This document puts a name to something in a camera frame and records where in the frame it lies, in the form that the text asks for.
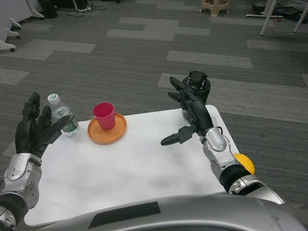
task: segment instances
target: yellow ball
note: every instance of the yellow ball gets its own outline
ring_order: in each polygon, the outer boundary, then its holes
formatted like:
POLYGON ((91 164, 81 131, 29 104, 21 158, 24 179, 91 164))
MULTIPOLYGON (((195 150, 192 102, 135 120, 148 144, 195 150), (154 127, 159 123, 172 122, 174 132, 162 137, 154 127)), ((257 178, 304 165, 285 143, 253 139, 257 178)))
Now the yellow ball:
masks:
POLYGON ((248 172, 250 172, 251 175, 255 174, 255 166, 252 161, 245 156, 244 154, 234 154, 234 157, 237 159, 238 162, 240 162, 248 172))

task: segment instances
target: bottle label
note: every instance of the bottle label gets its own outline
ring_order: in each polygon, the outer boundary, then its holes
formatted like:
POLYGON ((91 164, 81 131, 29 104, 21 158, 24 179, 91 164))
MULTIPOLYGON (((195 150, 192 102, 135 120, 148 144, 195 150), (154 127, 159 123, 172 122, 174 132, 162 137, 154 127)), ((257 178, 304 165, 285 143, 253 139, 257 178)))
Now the bottle label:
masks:
POLYGON ((71 131, 74 131, 77 127, 78 127, 78 122, 75 120, 74 114, 71 114, 69 122, 63 128, 63 131, 64 132, 71 132, 71 131))

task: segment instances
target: pink plastic cup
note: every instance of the pink plastic cup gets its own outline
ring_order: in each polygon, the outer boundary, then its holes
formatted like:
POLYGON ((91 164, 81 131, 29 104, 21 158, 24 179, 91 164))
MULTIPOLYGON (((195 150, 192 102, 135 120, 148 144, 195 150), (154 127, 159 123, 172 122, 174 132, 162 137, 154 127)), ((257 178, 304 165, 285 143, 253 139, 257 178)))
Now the pink plastic cup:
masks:
POLYGON ((115 108, 111 103, 99 103, 92 112, 102 129, 110 130, 115 126, 115 108))

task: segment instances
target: plastic bottle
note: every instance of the plastic bottle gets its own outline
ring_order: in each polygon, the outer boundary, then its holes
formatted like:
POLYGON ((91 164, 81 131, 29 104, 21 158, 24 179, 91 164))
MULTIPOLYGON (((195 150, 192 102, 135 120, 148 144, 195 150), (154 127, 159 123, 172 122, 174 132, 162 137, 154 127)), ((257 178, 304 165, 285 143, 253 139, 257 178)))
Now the plastic bottle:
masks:
POLYGON ((79 123, 76 121, 71 109, 60 100, 57 94, 51 94, 48 96, 48 101, 51 106, 52 117, 54 120, 58 120, 65 115, 70 115, 68 124, 63 128, 63 132, 67 136, 73 136, 79 133, 79 123))

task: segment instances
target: orange saucer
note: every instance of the orange saucer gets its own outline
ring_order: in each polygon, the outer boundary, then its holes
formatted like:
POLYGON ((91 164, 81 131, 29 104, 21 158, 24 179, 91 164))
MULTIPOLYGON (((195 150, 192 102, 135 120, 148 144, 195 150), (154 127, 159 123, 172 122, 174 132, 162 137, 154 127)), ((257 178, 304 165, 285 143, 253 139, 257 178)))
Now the orange saucer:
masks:
POLYGON ((124 116, 115 112, 115 126, 110 130, 104 130, 94 118, 88 126, 88 135, 99 144, 111 143, 119 139, 126 131, 126 120, 124 116))

